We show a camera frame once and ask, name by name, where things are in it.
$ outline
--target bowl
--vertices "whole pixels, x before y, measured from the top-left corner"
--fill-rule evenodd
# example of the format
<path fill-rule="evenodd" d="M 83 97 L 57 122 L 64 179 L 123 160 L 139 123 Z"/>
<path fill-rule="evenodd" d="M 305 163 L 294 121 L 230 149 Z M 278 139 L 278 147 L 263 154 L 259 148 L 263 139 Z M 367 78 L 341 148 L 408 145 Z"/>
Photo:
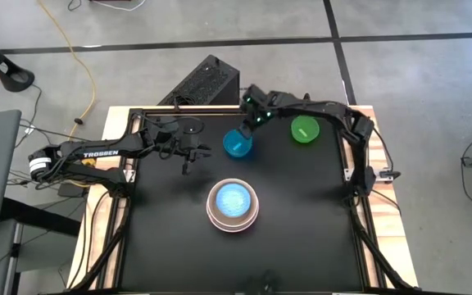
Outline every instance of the bowl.
<path fill-rule="evenodd" d="M 223 147 L 232 157 L 244 157 L 251 151 L 252 137 L 244 138 L 236 129 L 232 129 L 223 137 Z"/>
<path fill-rule="evenodd" d="M 291 122 L 291 135 L 299 143 L 310 143 L 320 134 L 318 121 L 311 116 L 298 116 Z"/>
<path fill-rule="evenodd" d="M 239 184 L 243 186 L 250 196 L 250 206 L 241 215 L 235 215 L 230 217 L 222 213 L 220 208 L 216 205 L 216 199 L 218 192 L 228 184 Z M 221 229 L 227 233 L 237 233 L 247 229 L 254 223 L 258 217 L 258 211 L 260 210 L 260 203 L 258 197 L 251 185 L 241 179 L 223 179 L 219 183 L 215 184 L 206 200 L 206 213 L 209 216 L 211 223 L 218 229 Z"/>

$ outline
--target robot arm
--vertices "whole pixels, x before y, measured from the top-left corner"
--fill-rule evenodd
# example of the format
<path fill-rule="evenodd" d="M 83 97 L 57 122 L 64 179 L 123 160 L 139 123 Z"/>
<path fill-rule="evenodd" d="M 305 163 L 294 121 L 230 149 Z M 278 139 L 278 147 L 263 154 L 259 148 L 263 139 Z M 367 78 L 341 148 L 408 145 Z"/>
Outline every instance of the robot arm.
<path fill-rule="evenodd" d="M 299 99 L 291 93 L 273 91 L 265 94 L 256 85 L 247 89 L 240 109 L 246 114 L 239 127 L 245 138 L 251 137 L 252 132 L 273 118 L 305 115 L 326 119 L 351 146 L 354 171 L 347 183 L 351 193 L 355 196 L 370 194 L 376 177 L 373 168 L 368 166 L 365 155 L 374 122 L 360 111 L 352 110 L 339 102 Z"/>
<path fill-rule="evenodd" d="M 67 141 L 49 145 L 29 156 L 32 180 L 52 184 L 73 179 L 90 184 L 104 185 L 111 195 L 127 197 L 127 180 L 120 168 L 100 170 L 80 163 L 81 160 L 99 157 L 128 157 L 139 159 L 150 152 L 184 158 L 182 174 L 190 172 L 190 164 L 200 157 L 210 156 L 210 148 L 201 144 L 197 133 L 179 132 L 177 120 L 166 117 L 158 122 L 149 121 L 148 127 L 119 139 L 88 142 Z"/>

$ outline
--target white sticker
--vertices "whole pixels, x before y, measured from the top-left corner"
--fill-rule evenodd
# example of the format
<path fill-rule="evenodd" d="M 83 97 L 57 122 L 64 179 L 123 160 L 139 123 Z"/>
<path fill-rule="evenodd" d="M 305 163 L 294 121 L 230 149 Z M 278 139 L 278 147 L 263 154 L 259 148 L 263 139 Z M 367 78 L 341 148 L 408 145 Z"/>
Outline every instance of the white sticker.
<path fill-rule="evenodd" d="M 29 128 L 25 129 L 25 134 L 31 135 L 35 129 L 36 129 L 36 126 L 31 125 Z"/>

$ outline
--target black cable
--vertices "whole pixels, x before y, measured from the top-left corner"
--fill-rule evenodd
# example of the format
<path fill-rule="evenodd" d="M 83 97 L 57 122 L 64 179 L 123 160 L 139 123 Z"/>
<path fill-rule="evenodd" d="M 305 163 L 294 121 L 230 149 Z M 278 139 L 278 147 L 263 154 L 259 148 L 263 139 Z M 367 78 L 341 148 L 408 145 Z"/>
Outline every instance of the black cable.
<path fill-rule="evenodd" d="M 391 154 L 389 153 L 389 150 L 387 149 L 387 144 L 385 144 L 384 138 L 382 138 L 382 135 L 380 135 L 378 130 L 377 129 L 373 129 L 373 130 L 376 133 L 376 135 L 378 135 L 378 137 L 380 138 L 380 141 L 382 142 L 383 150 L 385 151 L 385 154 L 387 154 L 387 158 L 389 160 L 389 165 L 390 165 L 389 170 L 393 172 L 393 168 L 394 168 L 393 158 L 391 157 Z"/>
<path fill-rule="evenodd" d="M 25 173 L 25 172 L 23 172 L 23 171 L 18 171 L 18 170 L 12 170 L 12 169 L 10 169 L 10 171 L 8 171 L 8 173 L 11 174 L 11 175 L 14 175 L 16 178 L 14 178 L 14 179 L 9 179 L 8 181 L 11 181 L 11 182 L 14 182 L 14 183 L 15 183 L 15 181 L 17 181 L 17 180 L 25 181 L 26 183 L 20 184 L 20 185 L 22 185 L 22 186 L 24 186 L 24 187 L 26 187 L 27 184 L 39 184 L 37 181 L 33 181 L 28 175 L 27 175 L 27 176 L 23 176 L 23 175 L 17 174 L 16 172 L 20 172 L 20 173 L 22 173 L 22 174 Z M 52 188 L 52 185 L 50 185 L 50 186 L 48 186 L 48 187 L 46 187 L 46 188 L 50 188 L 50 189 L 55 190 L 55 191 L 58 190 L 58 188 Z M 78 196 L 60 196 L 60 197 L 78 197 Z"/>
<path fill-rule="evenodd" d="M 81 145 L 81 146 L 78 146 L 78 147 L 74 148 L 66 156 L 64 156 L 60 161 L 58 161 L 56 164 L 54 164 L 54 166 L 49 171 L 43 173 L 42 175 L 50 175 L 50 176 L 48 176 L 48 178 L 50 179 L 49 182 L 52 184 L 52 182 L 56 180 L 55 177 L 57 176 L 57 173 L 59 172 L 59 170 L 61 169 L 63 164 L 65 164 L 66 160 L 70 157 L 70 155 L 72 155 L 74 152 L 78 151 L 81 148 L 84 148 L 84 145 Z M 49 186 L 52 186 L 52 185 L 48 185 L 46 187 L 41 187 L 42 184 L 44 184 L 43 176 L 40 176 L 39 177 L 39 184 L 36 185 L 36 189 L 44 189 L 44 188 L 47 188 Z"/>
<path fill-rule="evenodd" d="M 465 154 L 469 149 L 471 148 L 472 143 L 470 143 L 464 150 L 464 153 L 462 154 L 462 157 L 460 159 L 460 172 L 461 172 L 461 178 L 462 178 L 462 188 L 464 189 L 464 194 L 465 196 L 472 201 L 472 197 L 467 193 L 467 188 L 465 187 L 465 177 L 464 177 L 464 159 L 465 159 Z"/>
<path fill-rule="evenodd" d="M 276 110 L 279 108 L 284 108 L 284 107 L 301 107 L 301 106 L 317 106 L 319 104 L 328 104 L 328 103 L 333 103 L 333 104 L 342 104 L 340 102 L 333 102 L 333 101 L 320 101 L 320 102 L 311 102 L 311 101 L 305 101 L 305 102 L 295 102 L 288 104 L 286 106 L 277 106 L 277 107 L 269 107 L 271 110 Z"/>
<path fill-rule="evenodd" d="M 177 106 L 194 106 L 196 105 L 196 99 L 191 98 L 190 96 L 184 96 L 184 95 L 177 95 L 174 96 L 173 98 L 173 103 L 175 107 Z"/>
<path fill-rule="evenodd" d="M 85 245 L 87 243 L 87 207 L 85 206 L 85 210 L 83 211 L 83 252 L 85 251 Z M 72 277 L 72 281 L 70 284 L 66 285 L 67 288 L 70 288 L 72 284 L 75 281 L 75 278 L 79 274 L 79 270 L 81 269 L 81 265 L 83 264 L 83 255 L 81 255 L 81 258 L 79 259 L 79 265 L 78 265 L 78 270 L 74 274 L 74 277 Z"/>
<path fill-rule="evenodd" d="M 63 265 L 60 268 L 57 269 L 57 273 L 59 274 L 59 277 L 61 278 L 61 281 L 63 282 L 63 287 L 65 287 L 66 282 L 65 282 L 65 279 L 63 279 L 63 275 L 61 274 L 61 270 L 63 269 L 62 267 L 63 267 Z"/>
<path fill-rule="evenodd" d="M 355 197 L 358 197 L 357 200 L 355 202 L 351 203 L 351 201 L 354 201 Z M 342 199 L 342 205 L 345 208 L 347 208 L 348 210 L 352 210 L 354 207 L 358 207 L 358 205 L 360 205 L 360 200 L 361 200 L 360 196 L 345 197 L 345 198 Z"/>
<path fill-rule="evenodd" d="M 166 156 L 163 156 L 163 148 L 167 146 L 167 144 L 172 144 L 172 148 L 170 149 L 170 152 L 166 154 Z M 174 141 L 174 138 L 171 138 L 167 140 L 166 143 L 163 143 L 163 146 L 161 146 L 160 151 L 157 153 L 157 155 L 160 157 L 162 160 L 169 160 L 172 156 L 174 156 L 174 152 L 176 151 L 176 148 L 178 147 L 178 144 L 176 141 Z"/>
<path fill-rule="evenodd" d="M 32 121 L 29 121 L 29 120 L 27 120 L 27 119 L 20 119 L 20 120 L 29 123 L 30 126 L 32 125 Z M 39 130 L 38 130 L 38 132 L 41 133 L 41 134 L 47 139 L 48 144 L 52 144 L 52 142 L 50 141 L 50 138 L 48 137 L 48 135 L 47 135 L 46 132 L 44 132 L 44 131 L 39 131 Z"/>
<path fill-rule="evenodd" d="M 86 265 L 86 269 L 85 269 L 85 274 L 87 273 L 87 271 L 89 271 L 89 263 L 90 263 L 90 252 L 92 251 L 92 236 L 93 236 L 93 224 L 94 224 L 94 221 L 95 221 L 95 215 L 96 215 L 96 212 L 98 211 L 98 208 L 99 208 L 99 205 L 101 204 L 102 202 L 102 199 L 108 194 L 108 192 L 105 192 L 98 200 L 98 202 L 96 203 L 96 207 L 94 208 L 94 212 L 92 212 L 92 217 L 90 217 L 90 233 L 88 233 L 88 253 L 87 253 L 87 263 L 85 264 Z"/>
<path fill-rule="evenodd" d="M 108 194 L 108 191 L 106 191 L 105 193 L 103 193 L 103 195 L 99 198 L 98 200 L 98 203 L 96 204 L 96 207 L 94 208 L 94 211 L 92 213 L 92 216 L 90 217 L 90 232 L 88 233 L 89 234 L 89 241 L 88 241 L 88 255 L 87 255 L 87 266 L 86 266 L 86 270 L 85 270 L 85 274 L 87 273 L 88 269 L 89 269 L 89 257 L 90 257 L 90 251 L 92 251 L 92 236 L 93 236 L 93 224 L 94 224 L 94 221 L 95 221 L 95 215 L 96 215 L 96 212 L 98 211 L 98 206 L 99 206 L 99 203 L 102 201 L 102 199 Z M 85 246 L 86 246 L 86 241 L 87 241 L 87 231 L 86 231 L 86 228 L 87 228 L 87 210 L 85 208 L 85 213 L 84 213 L 84 227 L 83 227 L 83 251 L 81 253 L 81 258 L 79 259 L 79 264 L 78 264 L 78 269 L 77 271 L 75 272 L 74 274 L 74 277 L 72 277 L 72 280 L 70 282 L 70 284 L 67 285 L 67 288 L 70 289 L 72 288 L 72 286 L 74 285 L 74 282 L 75 282 L 75 278 L 78 277 L 78 274 L 79 272 L 81 271 L 81 266 L 83 265 L 83 259 L 84 259 L 84 254 L 85 254 Z"/>
<path fill-rule="evenodd" d="M 175 122 L 179 122 L 181 120 L 194 120 L 196 122 L 199 122 L 201 124 L 201 127 L 200 129 L 198 130 L 194 130 L 194 131 L 187 131 L 185 133 L 187 134 L 199 134 L 201 133 L 204 129 L 205 129 L 205 122 L 203 122 L 202 120 L 198 119 L 197 117 L 193 117 L 193 116 L 177 116 L 175 117 L 173 120 L 170 120 L 168 122 L 157 122 L 157 121 L 154 121 L 152 120 L 151 118 L 143 115 L 143 114 L 136 114 L 140 119 L 144 119 L 146 122 L 148 123 L 151 123 L 155 126 L 163 126 L 163 125 L 167 125 L 167 124 L 171 124 L 171 123 L 175 123 Z"/>
<path fill-rule="evenodd" d="M 32 124 L 34 123 L 34 119 L 36 118 L 36 115 L 37 115 L 37 113 L 38 113 L 38 102 L 39 102 L 39 98 L 41 97 L 41 94 L 43 93 L 43 90 L 42 90 L 40 87 L 38 87 L 38 86 L 36 86 L 36 85 L 34 85 L 34 84 L 32 84 L 31 86 L 33 86 L 33 87 L 35 87 L 37 90 L 39 90 L 39 94 L 38 94 L 38 97 L 36 98 L 36 102 L 34 103 L 34 112 L 33 112 L 33 114 L 32 114 L 32 117 L 31 117 L 30 120 L 29 120 L 29 124 L 30 124 L 30 125 L 32 125 Z M 20 141 L 15 145 L 14 148 L 18 148 L 18 147 L 21 145 L 21 143 L 23 143 L 23 140 L 25 140 L 25 138 L 27 138 L 28 136 L 29 136 L 29 134 L 23 135 L 23 137 L 21 137 Z"/>
<path fill-rule="evenodd" d="M 51 183 L 48 183 L 48 184 L 45 184 L 45 182 L 40 182 L 40 183 L 36 184 L 35 189 L 36 190 L 44 190 L 46 188 L 52 188 L 54 185 L 62 184 L 63 181 L 65 181 L 65 180 L 64 179 L 59 179 L 59 180 L 55 179 Z"/>
<path fill-rule="evenodd" d="M 390 197 L 388 197 L 388 196 L 384 195 L 383 193 L 381 193 L 381 192 L 379 192 L 379 191 L 376 191 L 376 190 L 374 190 L 374 189 L 372 189 L 371 191 L 374 192 L 374 193 L 377 193 L 379 196 L 381 196 L 381 197 L 383 197 L 384 199 L 388 200 L 388 201 L 391 202 L 399 211 L 401 211 L 401 210 L 400 210 L 400 206 L 398 206 L 398 204 L 397 204 L 395 201 L 393 201 Z"/>
<path fill-rule="evenodd" d="M 23 177 L 29 177 L 30 175 L 26 172 L 23 172 L 21 170 L 16 170 L 16 169 L 10 169 L 10 172 L 12 172 L 13 175 L 18 175 L 17 173 L 21 173 Z"/>
<path fill-rule="evenodd" d="M 75 2 L 75 0 L 70 0 L 69 5 L 66 7 L 69 11 L 74 11 L 81 6 L 81 0 L 79 0 L 78 6 L 72 7 L 71 5 Z"/>
<path fill-rule="evenodd" d="M 27 128 L 29 127 L 29 126 L 23 125 L 23 124 L 20 124 L 20 126 L 21 126 L 21 127 L 27 127 Z M 67 138 L 69 137 L 67 134 L 62 134 L 62 133 L 59 133 L 59 132 L 54 132 L 54 131 L 50 131 L 50 130 L 40 129 L 40 128 L 36 127 L 36 126 L 34 126 L 34 129 L 36 129 L 36 130 L 38 130 L 38 131 L 43 131 L 43 132 L 48 133 L 48 134 L 55 134 L 55 135 L 59 135 L 59 136 L 65 136 L 65 137 L 67 137 Z M 75 136 L 70 136 L 70 137 L 71 137 L 71 138 L 76 138 L 76 139 L 79 139 L 79 140 L 83 140 L 83 141 L 90 141 L 90 140 L 85 139 L 85 138 L 77 138 L 77 137 L 75 137 Z"/>
<path fill-rule="evenodd" d="M 50 206 L 46 206 L 46 207 L 44 207 L 42 210 L 45 210 L 45 209 L 50 208 L 50 207 L 52 207 L 52 206 L 55 206 L 55 205 L 57 205 L 57 204 L 59 204 L 59 203 L 65 202 L 66 200 L 56 202 L 56 203 L 54 203 L 54 204 L 52 204 L 52 205 L 50 205 Z M 76 208 L 74 208 L 74 210 L 72 210 L 72 212 L 69 213 L 66 217 L 72 216 L 72 214 L 74 214 L 74 212 L 76 212 L 76 210 L 78 210 L 78 208 L 81 206 L 81 204 L 83 204 L 83 202 L 84 202 L 84 200 L 83 200 L 82 202 L 80 202 L 80 203 L 78 204 L 78 206 L 77 206 Z M 32 243 L 32 242 L 35 241 L 36 239 L 43 237 L 45 234 L 48 234 L 48 233 L 50 233 L 51 231 L 53 231 L 53 229 L 49 229 L 49 230 L 47 230 L 46 232 L 44 232 L 44 233 L 42 233 L 42 234 L 39 234 L 39 235 L 37 235 L 37 236 L 35 236 L 35 237 L 29 239 L 28 241 L 26 241 L 26 242 L 24 242 L 24 243 L 20 243 L 20 247 L 22 247 L 22 246 L 24 246 L 24 245 L 26 245 L 26 244 L 28 244 L 28 243 Z M 12 249 L 12 250 L 10 250 L 7 254 L 3 255 L 3 256 L 0 258 L 0 262 L 3 261 L 3 259 L 5 259 L 7 256 L 10 256 L 14 251 L 15 251 L 15 249 Z"/>

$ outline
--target black table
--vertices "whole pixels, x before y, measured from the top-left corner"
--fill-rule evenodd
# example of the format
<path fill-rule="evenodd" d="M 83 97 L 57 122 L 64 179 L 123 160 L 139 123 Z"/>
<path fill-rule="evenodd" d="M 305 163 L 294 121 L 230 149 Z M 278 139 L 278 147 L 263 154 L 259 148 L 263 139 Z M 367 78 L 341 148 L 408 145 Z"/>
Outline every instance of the black table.
<path fill-rule="evenodd" d="M 254 136 L 252 154 L 229 157 L 225 133 L 240 116 L 202 116 L 204 143 L 213 157 L 182 176 L 183 159 L 138 162 L 129 232 L 119 286 L 145 292 L 242 290 L 250 275 L 274 270 L 281 291 L 361 290 L 357 249 L 343 206 L 343 164 L 338 136 L 320 120 L 320 136 L 307 145 L 290 135 L 291 120 L 274 120 Z M 247 181 L 260 199 L 255 224 L 240 234 L 208 220 L 206 199 L 225 178 Z"/>

